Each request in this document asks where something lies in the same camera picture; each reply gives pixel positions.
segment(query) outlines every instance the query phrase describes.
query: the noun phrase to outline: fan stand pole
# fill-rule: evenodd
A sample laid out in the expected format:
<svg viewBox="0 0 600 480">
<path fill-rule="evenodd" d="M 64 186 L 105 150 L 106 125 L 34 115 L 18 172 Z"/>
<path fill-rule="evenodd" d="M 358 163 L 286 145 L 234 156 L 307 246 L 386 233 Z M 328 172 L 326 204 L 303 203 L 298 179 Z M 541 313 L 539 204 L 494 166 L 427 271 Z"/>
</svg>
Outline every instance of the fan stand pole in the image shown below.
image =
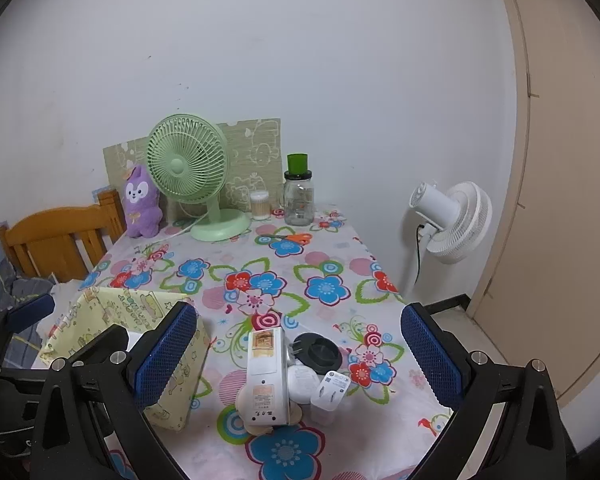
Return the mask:
<svg viewBox="0 0 600 480">
<path fill-rule="evenodd" d="M 217 196 L 206 201 L 206 213 L 211 223 L 218 223 L 220 221 L 220 205 L 218 204 Z"/>
</svg>

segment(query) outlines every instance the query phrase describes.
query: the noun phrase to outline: table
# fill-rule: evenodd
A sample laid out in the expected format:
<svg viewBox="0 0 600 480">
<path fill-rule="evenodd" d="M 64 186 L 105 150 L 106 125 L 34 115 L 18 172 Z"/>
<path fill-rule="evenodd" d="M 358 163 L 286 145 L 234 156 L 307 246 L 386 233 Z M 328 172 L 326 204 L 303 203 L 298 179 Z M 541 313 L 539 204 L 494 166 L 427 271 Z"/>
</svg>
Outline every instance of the table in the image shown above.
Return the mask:
<svg viewBox="0 0 600 480">
<path fill-rule="evenodd" d="M 83 286 L 189 294 L 211 338 L 186 427 L 156 429 L 191 479 L 407 478 L 449 420 L 400 334 L 404 301 L 336 206 L 307 228 L 283 212 L 243 234 L 205 243 L 169 225 L 120 238 Z M 234 402 L 246 380 L 251 330 L 283 326 L 289 340 L 317 332 L 343 354 L 351 387 L 334 423 L 302 422 L 252 437 Z M 122 453 L 116 466 L 133 478 Z"/>
</svg>

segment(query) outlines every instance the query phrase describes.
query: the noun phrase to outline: metal screw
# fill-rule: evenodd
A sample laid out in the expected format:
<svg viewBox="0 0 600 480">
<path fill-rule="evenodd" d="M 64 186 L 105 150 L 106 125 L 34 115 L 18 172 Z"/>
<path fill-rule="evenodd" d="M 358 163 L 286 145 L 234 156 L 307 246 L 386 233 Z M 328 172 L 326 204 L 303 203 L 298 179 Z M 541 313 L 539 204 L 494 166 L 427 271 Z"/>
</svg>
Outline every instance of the metal screw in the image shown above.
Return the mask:
<svg viewBox="0 0 600 480">
<path fill-rule="evenodd" d="M 58 359 L 56 359 L 55 361 L 53 361 L 51 363 L 51 369 L 58 372 L 64 368 L 65 363 L 66 363 L 66 361 L 64 360 L 64 358 L 59 357 Z"/>
<path fill-rule="evenodd" d="M 532 359 L 531 365 L 536 372 L 544 372 L 546 370 L 546 366 L 540 359 Z"/>
<path fill-rule="evenodd" d="M 111 361 L 115 365 L 119 365 L 125 359 L 126 359 L 126 352 L 123 352 L 122 350 L 118 350 L 117 352 L 113 352 L 113 354 L 111 354 L 109 356 L 109 361 Z"/>
<path fill-rule="evenodd" d="M 489 358 L 487 357 L 487 354 L 485 354 L 484 352 L 480 352 L 478 350 L 476 352 L 472 352 L 471 361 L 473 361 L 474 363 L 476 363 L 478 365 L 483 365 L 483 364 L 486 364 L 487 361 L 489 361 Z"/>
</svg>

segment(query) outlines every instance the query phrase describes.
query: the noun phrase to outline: glass jar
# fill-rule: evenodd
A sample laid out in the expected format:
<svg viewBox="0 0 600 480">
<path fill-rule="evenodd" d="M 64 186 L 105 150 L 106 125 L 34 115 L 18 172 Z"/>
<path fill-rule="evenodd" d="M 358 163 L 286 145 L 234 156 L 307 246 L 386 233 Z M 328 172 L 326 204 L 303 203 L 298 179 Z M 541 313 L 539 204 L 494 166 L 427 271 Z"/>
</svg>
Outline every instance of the glass jar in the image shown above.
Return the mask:
<svg viewBox="0 0 600 480">
<path fill-rule="evenodd" d="M 285 222 L 293 226 L 307 226 L 314 221 L 314 183 L 311 171 L 291 174 L 285 171 L 283 204 Z"/>
</svg>

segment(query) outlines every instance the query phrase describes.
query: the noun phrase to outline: purple plush toy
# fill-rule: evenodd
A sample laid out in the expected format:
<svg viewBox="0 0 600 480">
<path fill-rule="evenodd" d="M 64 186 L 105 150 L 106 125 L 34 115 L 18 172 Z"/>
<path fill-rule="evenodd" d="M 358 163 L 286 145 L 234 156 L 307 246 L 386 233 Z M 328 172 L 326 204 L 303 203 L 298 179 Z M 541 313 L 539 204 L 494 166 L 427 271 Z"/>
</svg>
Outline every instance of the purple plush toy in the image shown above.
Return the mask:
<svg viewBox="0 0 600 480">
<path fill-rule="evenodd" d="M 152 238 L 158 234 L 162 210 L 158 207 L 160 192 L 142 165 L 136 165 L 126 180 L 126 235 Z"/>
</svg>

